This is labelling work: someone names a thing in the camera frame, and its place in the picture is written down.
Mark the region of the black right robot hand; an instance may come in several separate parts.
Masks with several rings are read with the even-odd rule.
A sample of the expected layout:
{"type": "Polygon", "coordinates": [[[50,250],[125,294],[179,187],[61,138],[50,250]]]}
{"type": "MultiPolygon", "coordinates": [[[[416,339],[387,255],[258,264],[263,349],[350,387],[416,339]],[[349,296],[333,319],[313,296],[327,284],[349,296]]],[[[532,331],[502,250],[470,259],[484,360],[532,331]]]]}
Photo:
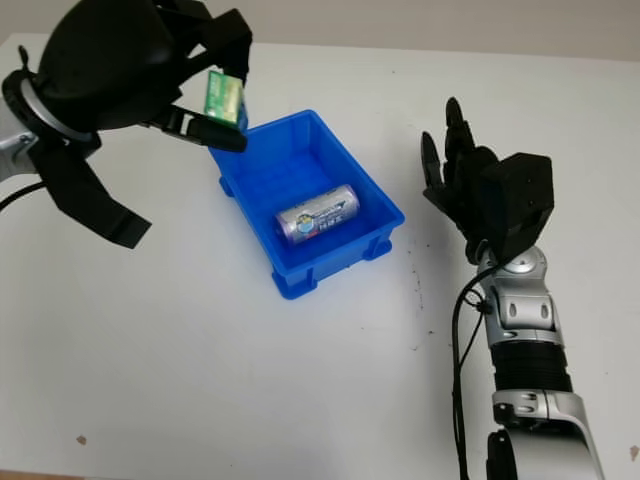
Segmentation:
{"type": "Polygon", "coordinates": [[[466,240],[469,263],[480,263],[488,240],[481,219],[478,182],[481,171],[497,162],[494,153],[478,146],[458,100],[446,102],[445,162],[441,162],[432,136],[423,132],[421,164],[426,188],[423,195],[454,222],[466,240]]]}

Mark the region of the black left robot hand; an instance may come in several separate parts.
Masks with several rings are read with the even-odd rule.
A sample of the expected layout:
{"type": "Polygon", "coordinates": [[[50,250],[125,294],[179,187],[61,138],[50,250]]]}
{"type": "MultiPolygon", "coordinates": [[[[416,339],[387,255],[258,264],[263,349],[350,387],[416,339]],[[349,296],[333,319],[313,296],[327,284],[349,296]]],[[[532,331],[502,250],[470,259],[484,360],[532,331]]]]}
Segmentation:
{"type": "Polygon", "coordinates": [[[182,84],[212,66],[246,80],[252,40],[236,9],[214,17],[200,1],[81,1],[51,34],[34,89],[77,132],[140,124],[242,151],[243,134],[175,103],[182,84]]]}

